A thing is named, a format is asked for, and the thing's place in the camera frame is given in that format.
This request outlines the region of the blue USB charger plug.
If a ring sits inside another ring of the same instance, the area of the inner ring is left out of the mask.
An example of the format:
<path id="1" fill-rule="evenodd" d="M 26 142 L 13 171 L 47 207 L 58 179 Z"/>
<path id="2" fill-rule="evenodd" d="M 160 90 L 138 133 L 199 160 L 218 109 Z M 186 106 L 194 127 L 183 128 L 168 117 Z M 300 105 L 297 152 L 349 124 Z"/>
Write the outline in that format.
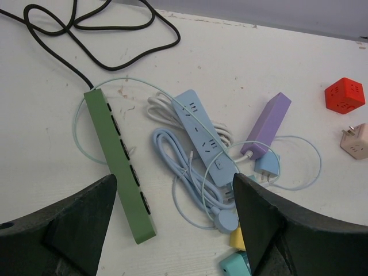
<path id="1" fill-rule="evenodd" d="M 279 176 L 280 156 L 271 151 L 265 153 L 262 157 L 255 161 L 254 171 L 261 175 L 261 180 L 270 183 L 274 178 Z"/>

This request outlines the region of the blue power strip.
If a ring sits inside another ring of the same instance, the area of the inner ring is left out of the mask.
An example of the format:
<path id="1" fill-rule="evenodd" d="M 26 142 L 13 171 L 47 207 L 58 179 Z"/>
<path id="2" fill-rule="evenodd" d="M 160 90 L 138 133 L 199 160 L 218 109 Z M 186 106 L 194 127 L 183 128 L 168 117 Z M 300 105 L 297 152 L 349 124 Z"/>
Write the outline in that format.
<path id="1" fill-rule="evenodd" d="M 213 182 L 224 187 L 233 180 L 237 169 L 223 151 L 220 137 L 211 123 L 197 93 L 188 90 L 175 97 L 172 106 L 184 129 L 199 153 Z"/>

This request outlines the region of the pink cube socket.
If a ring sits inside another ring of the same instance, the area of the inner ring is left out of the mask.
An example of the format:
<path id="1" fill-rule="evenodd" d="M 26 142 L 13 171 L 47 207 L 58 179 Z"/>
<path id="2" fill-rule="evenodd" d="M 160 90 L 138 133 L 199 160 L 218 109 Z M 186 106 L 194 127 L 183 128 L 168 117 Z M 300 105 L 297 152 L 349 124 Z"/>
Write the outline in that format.
<path id="1" fill-rule="evenodd" d="M 356 160 L 367 158 L 367 124 L 350 126 L 342 130 L 340 147 Z"/>

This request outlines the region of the purple USB power strip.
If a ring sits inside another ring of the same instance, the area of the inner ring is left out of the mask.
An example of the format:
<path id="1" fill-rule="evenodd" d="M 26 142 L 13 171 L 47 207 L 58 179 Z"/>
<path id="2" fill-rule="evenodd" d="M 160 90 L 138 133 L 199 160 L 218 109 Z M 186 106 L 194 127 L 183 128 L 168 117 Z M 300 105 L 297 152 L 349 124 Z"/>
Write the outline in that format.
<path id="1" fill-rule="evenodd" d="M 269 150 L 291 102 L 283 93 L 278 93 L 269 100 L 247 138 L 247 141 L 257 141 L 258 143 L 243 144 L 240 150 L 241 154 L 246 155 L 252 152 L 250 159 L 256 160 Z"/>

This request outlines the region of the red cube socket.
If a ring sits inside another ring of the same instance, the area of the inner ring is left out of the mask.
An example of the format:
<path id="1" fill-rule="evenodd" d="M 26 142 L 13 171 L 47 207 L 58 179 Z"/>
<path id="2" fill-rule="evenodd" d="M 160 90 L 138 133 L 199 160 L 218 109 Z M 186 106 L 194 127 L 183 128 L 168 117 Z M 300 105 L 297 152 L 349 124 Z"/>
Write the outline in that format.
<path id="1" fill-rule="evenodd" d="M 363 85 L 349 78 L 339 79 L 325 89 L 326 108 L 347 114 L 366 104 Z"/>

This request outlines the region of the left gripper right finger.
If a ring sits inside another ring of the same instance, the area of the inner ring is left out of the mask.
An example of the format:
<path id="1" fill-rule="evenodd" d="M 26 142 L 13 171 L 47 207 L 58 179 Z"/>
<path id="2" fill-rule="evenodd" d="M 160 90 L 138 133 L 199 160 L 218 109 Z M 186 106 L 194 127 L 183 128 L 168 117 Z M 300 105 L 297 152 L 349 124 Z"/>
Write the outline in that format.
<path id="1" fill-rule="evenodd" d="M 367 275 L 367 227 L 295 204 L 237 173 L 233 192 L 252 275 Z"/>

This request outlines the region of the green power strip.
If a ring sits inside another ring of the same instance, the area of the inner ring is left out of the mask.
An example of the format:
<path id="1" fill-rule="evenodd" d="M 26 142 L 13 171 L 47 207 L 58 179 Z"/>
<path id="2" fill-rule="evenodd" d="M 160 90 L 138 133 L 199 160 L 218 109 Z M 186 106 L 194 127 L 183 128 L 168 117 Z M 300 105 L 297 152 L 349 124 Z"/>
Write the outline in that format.
<path id="1" fill-rule="evenodd" d="M 84 93 L 84 99 L 110 173 L 116 177 L 118 196 L 133 238 L 136 244 L 144 243 L 156 236 L 156 228 L 112 107 L 101 89 Z"/>

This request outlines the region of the yellow charger plug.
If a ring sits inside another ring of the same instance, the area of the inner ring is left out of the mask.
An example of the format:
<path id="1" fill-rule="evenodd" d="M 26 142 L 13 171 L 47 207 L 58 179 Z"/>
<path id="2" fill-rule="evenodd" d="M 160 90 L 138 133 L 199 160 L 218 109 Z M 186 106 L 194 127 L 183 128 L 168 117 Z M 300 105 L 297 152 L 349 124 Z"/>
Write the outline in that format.
<path id="1" fill-rule="evenodd" d="M 246 247 L 243 240 L 241 227 L 238 226 L 231 234 L 229 238 L 229 246 L 237 250 L 246 251 Z"/>

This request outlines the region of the white charger plug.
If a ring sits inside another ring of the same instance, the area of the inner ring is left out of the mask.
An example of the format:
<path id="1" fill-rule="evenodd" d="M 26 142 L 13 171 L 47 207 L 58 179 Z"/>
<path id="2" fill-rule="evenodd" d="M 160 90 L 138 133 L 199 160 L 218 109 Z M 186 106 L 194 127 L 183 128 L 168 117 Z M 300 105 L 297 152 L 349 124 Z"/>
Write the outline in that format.
<path id="1" fill-rule="evenodd" d="M 231 204 L 235 201 L 235 196 L 233 192 L 233 186 L 231 183 L 227 184 L 225 187 L 224 202 L 226 204 Z"/>

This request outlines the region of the teal charger plug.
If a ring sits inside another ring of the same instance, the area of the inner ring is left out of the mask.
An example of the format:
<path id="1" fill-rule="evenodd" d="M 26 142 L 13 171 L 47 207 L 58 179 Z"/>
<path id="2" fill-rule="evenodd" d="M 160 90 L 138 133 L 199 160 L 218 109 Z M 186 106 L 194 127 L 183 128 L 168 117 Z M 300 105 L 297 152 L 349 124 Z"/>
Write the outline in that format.
<path id="1" fill-rule="evenodd" d="M 252 276 L 245 251 L 237 251 L 219 262 L 224 276 Z"/>

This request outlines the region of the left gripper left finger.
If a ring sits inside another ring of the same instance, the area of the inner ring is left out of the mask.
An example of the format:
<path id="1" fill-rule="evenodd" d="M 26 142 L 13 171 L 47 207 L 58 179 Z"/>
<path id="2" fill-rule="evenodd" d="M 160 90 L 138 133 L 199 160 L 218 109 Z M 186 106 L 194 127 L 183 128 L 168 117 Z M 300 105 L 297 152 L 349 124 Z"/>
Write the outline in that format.
<path id="1" fill-rule="evenodd" d="M 1 224 L 1 275 L 96 275 L 117 180 L 83 190 Z"/>

